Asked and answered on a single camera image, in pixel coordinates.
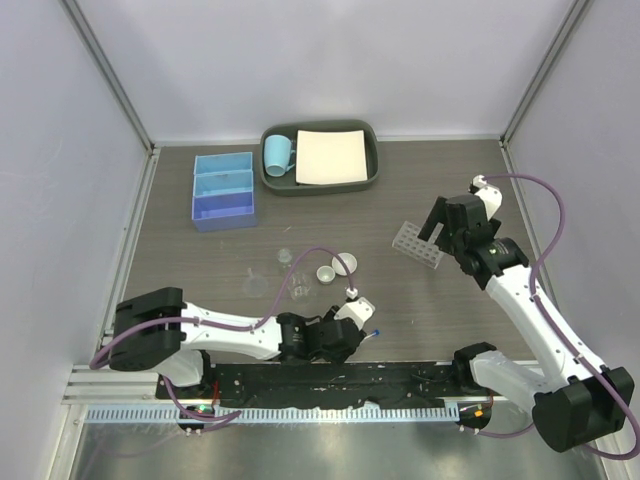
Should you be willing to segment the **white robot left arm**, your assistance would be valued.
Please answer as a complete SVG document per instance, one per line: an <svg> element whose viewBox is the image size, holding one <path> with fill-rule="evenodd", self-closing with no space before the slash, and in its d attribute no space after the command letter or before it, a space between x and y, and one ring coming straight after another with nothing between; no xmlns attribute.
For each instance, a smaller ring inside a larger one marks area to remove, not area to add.
<svg viewBox="0 0 640 480"><path fill-rule="evenodd" d="M114 345L106 361L115 371L155 372L190 398L200 399L213 385L213 375L205 368L207 353L340 364L365 339L365 324L374 312L367 299L350 296L319 318L285 312L263 321L199 307L184 301L181 289L166 287L117 306Z"/></svg>

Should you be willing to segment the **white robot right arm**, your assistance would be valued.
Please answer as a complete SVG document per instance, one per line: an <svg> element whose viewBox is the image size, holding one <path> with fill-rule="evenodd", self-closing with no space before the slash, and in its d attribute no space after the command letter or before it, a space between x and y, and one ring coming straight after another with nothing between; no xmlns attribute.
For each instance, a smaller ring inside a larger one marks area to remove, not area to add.
<svg viewBox="0 0 640 480"><path fill-rule="evenodd" d="M610 369L571 331L543 291L530 291L532 269L520 247L499 238L498 202L480 194L438 197L420 230L507 314L536 358L534 372L481 342L454 354L451 380L465 395L486 388L530 414L546 444L565 452L620 431L635 387L623 367Z"/></svg>

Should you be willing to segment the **clear acrylic test tube rack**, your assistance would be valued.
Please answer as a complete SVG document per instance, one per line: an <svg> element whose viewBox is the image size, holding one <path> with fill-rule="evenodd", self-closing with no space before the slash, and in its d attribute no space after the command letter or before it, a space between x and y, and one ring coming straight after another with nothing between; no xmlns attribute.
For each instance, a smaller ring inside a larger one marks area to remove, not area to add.
<svg viewBox="0 0 640 480"><path fill-rule="evenodd" d="M444 253L435 245L435 240L441 228L437 227L428 240L420 240L418 238L420 230L419 226L405 221L396 233L392 241L392 247L423 265L437 269L444 257Z"/></svg>

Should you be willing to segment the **clear glass beaker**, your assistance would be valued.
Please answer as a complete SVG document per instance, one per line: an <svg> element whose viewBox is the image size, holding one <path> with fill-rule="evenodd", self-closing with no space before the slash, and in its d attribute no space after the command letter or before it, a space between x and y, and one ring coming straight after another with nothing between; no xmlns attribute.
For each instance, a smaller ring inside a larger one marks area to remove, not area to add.
<svg viewBox="0 0 640 480"><path fill-rule="evenodd" d="M306 302L311 296L312 283L305 273L294 273L288 281L288 291L295 302Z"/></svg>

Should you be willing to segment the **small white porcelain crucible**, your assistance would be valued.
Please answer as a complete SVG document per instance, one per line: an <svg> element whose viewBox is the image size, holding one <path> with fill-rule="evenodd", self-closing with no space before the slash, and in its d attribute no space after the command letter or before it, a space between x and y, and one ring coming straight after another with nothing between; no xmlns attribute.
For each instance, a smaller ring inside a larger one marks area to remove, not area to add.
<svg viewBox="0 0 640 480"><path fill-rule="evenodd" d="M316 270L316 278L322 285L331 284L336 277L335 270L329 265L323 265Z"/></svg>

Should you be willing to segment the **clear glass funnel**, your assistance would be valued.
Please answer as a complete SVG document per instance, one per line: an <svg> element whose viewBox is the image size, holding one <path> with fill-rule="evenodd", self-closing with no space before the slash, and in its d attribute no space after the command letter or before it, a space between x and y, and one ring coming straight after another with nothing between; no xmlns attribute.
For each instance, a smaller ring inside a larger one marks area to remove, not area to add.
<svg viewBox="0 0 640 480"><path fill-rule="evenodd" d="M261 298L269 289L268 280L252 268L247 269L247 276L242 284L243 293L249 298Z"/></svg>

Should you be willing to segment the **clear glass jar with lid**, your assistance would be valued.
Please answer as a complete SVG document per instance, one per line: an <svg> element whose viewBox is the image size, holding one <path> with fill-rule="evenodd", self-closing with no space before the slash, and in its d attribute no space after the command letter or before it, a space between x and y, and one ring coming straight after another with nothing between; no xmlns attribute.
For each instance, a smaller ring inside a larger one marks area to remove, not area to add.
<svg viewBox="0 0 640 480"><path fill-rule="evenodd" d="M277 265L278 265L279 271L283 275L286 275L289 272L294 262L293 254L291 250L288 248L280 249L277 252L276 259L277 259Z"/></svg>

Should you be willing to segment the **large white porcelain dish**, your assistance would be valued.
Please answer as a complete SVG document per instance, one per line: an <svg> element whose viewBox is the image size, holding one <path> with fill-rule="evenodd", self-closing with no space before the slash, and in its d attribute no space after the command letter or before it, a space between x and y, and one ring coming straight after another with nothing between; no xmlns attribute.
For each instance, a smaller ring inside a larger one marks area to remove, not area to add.
<svg viewBox="0 0 640 480"><path fill-rule="evenodd" d="M334 256L331 260L331 267L338 276L345 277L353 274L358 266L356 257L348 252L342 252Z"/></svg>

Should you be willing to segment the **white square plate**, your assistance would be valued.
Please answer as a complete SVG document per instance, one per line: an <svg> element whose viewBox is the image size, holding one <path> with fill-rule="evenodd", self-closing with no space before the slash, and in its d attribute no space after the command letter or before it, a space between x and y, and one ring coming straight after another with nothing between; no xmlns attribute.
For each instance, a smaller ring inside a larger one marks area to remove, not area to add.
<svg viewBox="0 0 640 480"><path fill-rule="evenodd" d="M295 173L296 182L303 185L336 185L367 180L364 131L299 130Z"/></svg>

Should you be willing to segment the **dark green plastic tray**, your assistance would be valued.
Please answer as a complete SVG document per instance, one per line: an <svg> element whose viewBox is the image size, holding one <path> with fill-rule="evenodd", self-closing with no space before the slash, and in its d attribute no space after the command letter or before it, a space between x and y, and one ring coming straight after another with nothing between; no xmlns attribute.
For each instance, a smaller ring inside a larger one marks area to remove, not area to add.
<svg viewBox="0 0 640 480"><path fill-rule="evenodd" d="M272 126L262 135L260 157L263 184L280 196L358 192L379 173L377 137L357 119Z"/></svg>

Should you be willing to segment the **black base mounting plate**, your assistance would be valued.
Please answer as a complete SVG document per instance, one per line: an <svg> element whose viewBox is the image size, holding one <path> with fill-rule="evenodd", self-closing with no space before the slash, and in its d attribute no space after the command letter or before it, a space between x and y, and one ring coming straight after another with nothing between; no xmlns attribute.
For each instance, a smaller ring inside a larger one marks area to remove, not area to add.
<svg viewBox="0 0 640 480"><path fill-rule="evenodd" d="M174 387L181 401L218 400L223 407L342 410L367 401L382 409L441 407L446 397L486 397L462 383L452 364L364 362L344 364L217 364L196 386Z"/></svg>

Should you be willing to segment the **light blue mug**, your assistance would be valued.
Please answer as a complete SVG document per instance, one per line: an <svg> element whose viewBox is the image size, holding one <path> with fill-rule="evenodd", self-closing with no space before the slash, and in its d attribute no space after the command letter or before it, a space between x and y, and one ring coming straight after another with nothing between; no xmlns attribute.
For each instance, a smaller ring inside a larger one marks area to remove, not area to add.
<svg viewBox="0 0 640 480"><path fill-rule="evenodd" d="M294 141L283 135L270 135L263 148L265 172L271 177L282 177L295 165Z"/></svg>

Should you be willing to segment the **blue three-compartment organizer box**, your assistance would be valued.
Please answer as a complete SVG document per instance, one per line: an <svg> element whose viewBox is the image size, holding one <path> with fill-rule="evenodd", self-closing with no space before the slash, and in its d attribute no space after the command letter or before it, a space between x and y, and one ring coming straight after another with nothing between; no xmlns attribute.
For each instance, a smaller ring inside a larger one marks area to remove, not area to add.
<svg viewBox="0 0 640 480"><path fill-rule="evenodd" d="M251 152L195 157L191 219L201 233L257 225Z"/></svg>

